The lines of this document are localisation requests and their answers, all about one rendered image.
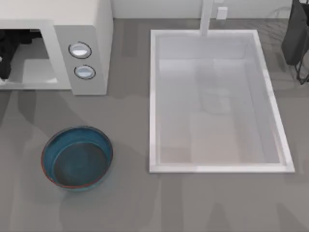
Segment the white sink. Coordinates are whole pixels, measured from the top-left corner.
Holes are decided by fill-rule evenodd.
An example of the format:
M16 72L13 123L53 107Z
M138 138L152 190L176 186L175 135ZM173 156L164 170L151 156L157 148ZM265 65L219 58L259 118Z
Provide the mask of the white sink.
M149 172L294 173L254 29L152 30Z

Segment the small microwave knob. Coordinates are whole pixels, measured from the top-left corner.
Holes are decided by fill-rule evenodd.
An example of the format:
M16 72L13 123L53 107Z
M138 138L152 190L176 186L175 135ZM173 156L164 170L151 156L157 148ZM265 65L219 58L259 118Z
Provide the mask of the small microwave knob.
M95 77L96 71L89 65L75 67L74 74L83 80L90 80Z

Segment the blue bowl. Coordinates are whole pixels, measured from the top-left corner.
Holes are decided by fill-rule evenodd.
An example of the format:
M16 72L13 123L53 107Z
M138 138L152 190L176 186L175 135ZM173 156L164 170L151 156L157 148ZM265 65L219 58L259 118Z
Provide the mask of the blue bowl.
M55 133L41 154L45 177L66 191L87 191L99 186L113 161L113 145L101 130L72 126Z

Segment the large microwave knob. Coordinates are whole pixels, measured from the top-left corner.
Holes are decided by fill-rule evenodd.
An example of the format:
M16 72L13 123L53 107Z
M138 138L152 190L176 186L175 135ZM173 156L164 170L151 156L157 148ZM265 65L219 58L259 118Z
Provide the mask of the large microwave knob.
M85 59L91 56L92 50L89 45L83 42L77 42L69 45L69 53L77 59Z

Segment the tall white tap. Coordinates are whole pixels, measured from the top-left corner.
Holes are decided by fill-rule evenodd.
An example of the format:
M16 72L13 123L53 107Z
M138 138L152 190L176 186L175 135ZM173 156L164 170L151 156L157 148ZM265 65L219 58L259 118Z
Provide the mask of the tall white tap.
M213 3L214 0L202 0L200 29L199 29L201 36L207 36L208 34Z

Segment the pale microwave oven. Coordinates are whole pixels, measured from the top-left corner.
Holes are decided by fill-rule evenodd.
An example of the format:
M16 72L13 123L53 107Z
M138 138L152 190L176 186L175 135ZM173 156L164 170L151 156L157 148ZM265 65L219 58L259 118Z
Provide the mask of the pale microwave oven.
M0 29L39 30L42 38L21 44L1 90L71 90L74 95L105 95L112 51L111 0L0 0ZM69 45L83 42L92 54L74 58ZM96 75L83 80L75 67L89 65Z

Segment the white wall socket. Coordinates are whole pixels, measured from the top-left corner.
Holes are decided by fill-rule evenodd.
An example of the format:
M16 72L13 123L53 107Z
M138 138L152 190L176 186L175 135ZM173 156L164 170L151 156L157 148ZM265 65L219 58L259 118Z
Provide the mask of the white wall socket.
M217 8L217 20L226 20L227 19L228 8L221 6Z

